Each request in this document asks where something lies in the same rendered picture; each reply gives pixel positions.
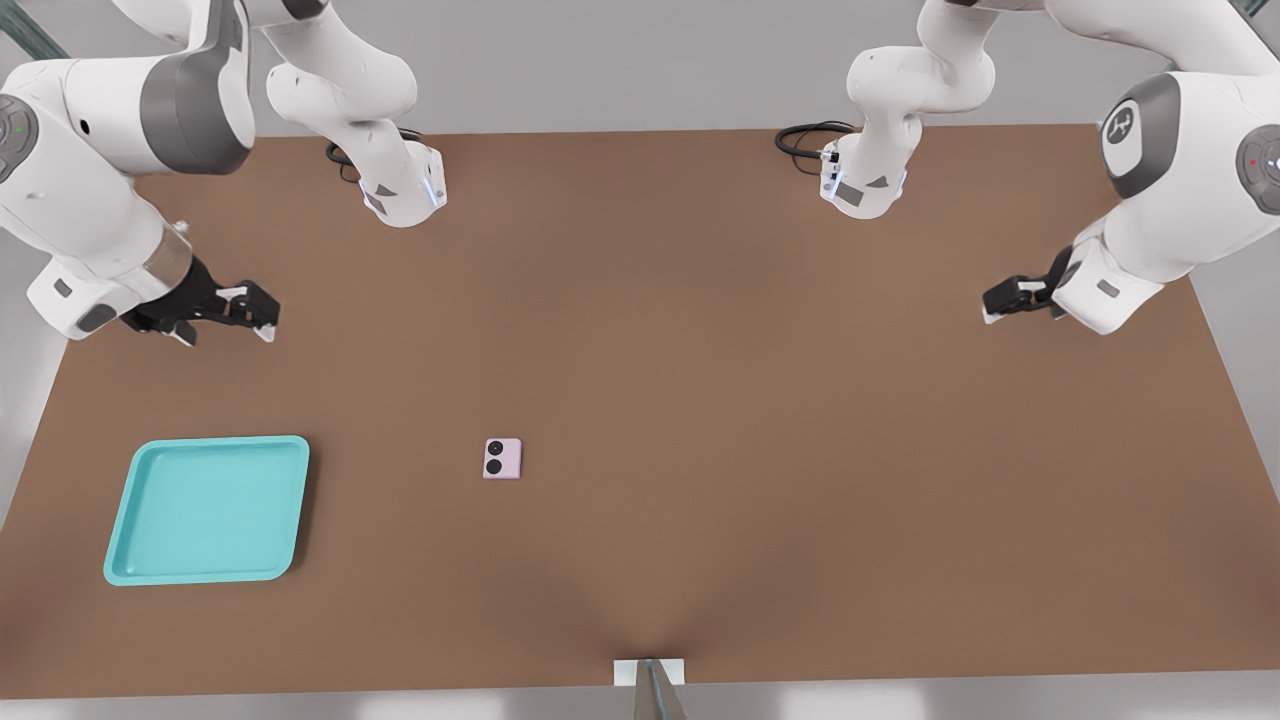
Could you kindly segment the pale blue-green tray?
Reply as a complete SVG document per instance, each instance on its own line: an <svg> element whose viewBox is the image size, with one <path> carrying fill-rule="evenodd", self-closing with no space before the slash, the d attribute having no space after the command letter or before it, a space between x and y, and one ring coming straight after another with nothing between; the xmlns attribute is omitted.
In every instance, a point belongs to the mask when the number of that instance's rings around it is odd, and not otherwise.
<svg viewBox="0 0 1280 720"><path fill-rule="evenodd" d="M300 436L156 439L131 460L102 574L116 587L269 582L294 560Z"/></svg>

